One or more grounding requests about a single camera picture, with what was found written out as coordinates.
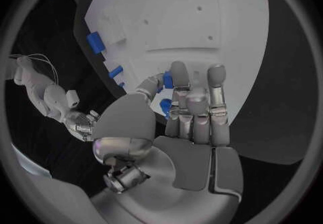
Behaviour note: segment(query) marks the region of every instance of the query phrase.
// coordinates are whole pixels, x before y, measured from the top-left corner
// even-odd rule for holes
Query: wire
[[[54,65],[51,63],[50,59],[46,55],[41,54],[41,53],[34,53],[34,54],[29,54],[29,55],[24,55],[24,54],[11,54],[11,55],[9,55],[9,57],[12,57],[12,58],[19,58],[19,57],[23,57],[23,56],[28,57],[28,58],[30,58],[32,60],[42,61],[42,62],[45,62],[45,63],[49,64],[51,69],[52,69],[53,75],[54,75],[54,82],[57,85],[59,84],[57,70],[54,67]]]

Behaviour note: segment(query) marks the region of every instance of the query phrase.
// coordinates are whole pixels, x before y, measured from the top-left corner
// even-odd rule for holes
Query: dark floor
[[[47,55],[58,71],[60,85],[78,91],[80,110],[101,113],[115,99],[73,37],[75,10],[73,0],[41,0],[28,16],[12,52]],[[38,67],[50,73],[44,66]],[[13,143],[49,169],[54,178],[80,186],[89,196],[104,188],[102,175],[107,168],[95,160],[91,144],[78,141],[63,125],[41,116],[27,99],[25,89],[12,82],[6,84],[6,110]],[[241,162],[245,191],[235,224],[244,223],[270,203],[299,165],[269,164],[244,157]]]

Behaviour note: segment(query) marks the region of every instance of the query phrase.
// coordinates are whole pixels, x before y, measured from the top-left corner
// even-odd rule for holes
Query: black floor
[[[88,112],[94,109],[101,113],[115,99],[95,74],[73,37],[75,9],[73,0],[41,0],[28,16],[12,52],[47,55],[57,68],[60,85],[65,90],[78,91],[80,110]],[[37,66],[50,74],[45,66]],[[6,84],[6,110],[13,143],[28,157],[49,169],[54,178],[80,186],[89,196],[104,188],[102,175],[107,168],[95,160],[91,144],[78,141],[63,125],[41,116],[27,99],[25,89],[12,82]],[[269,204],[299,165],[269,164],[244,157],[241,157],[241,162],[245,191],[233,220],[235,224],[244,223]],[[13,198],[12,206],[23,209],[16,197]],[[318,195],[310,193],[301,208],[313,210],[310,203],[315,198]],[[9,223],[11,218],[7,216],[8,222],[5,223]],[[297,223],[299,216],[302,216],[300,210],[285,223]]]

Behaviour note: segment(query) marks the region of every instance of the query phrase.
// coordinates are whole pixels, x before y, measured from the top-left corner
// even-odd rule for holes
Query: humanoid robot
[[[76,91],[65,92],[38,73],[28,56],[10,59],[6,79],[25,86],[44,116],[64,124],[77,139],[93,142],[97,161],[111,166],[104,176],[107,191],[95,200],[117,200],[129,216],[145,223],[228,223],[242,198],[243,175],[229,147],[224,65],[208,69],[209,90],[191,87],[181,61],[173,62],[170,72],[172,103],[165,136],[157,138],[149,105],[164,84],[163,74],[145,79],[101,116],[77,111]],[[117,214],[115,204],[98,207]]]

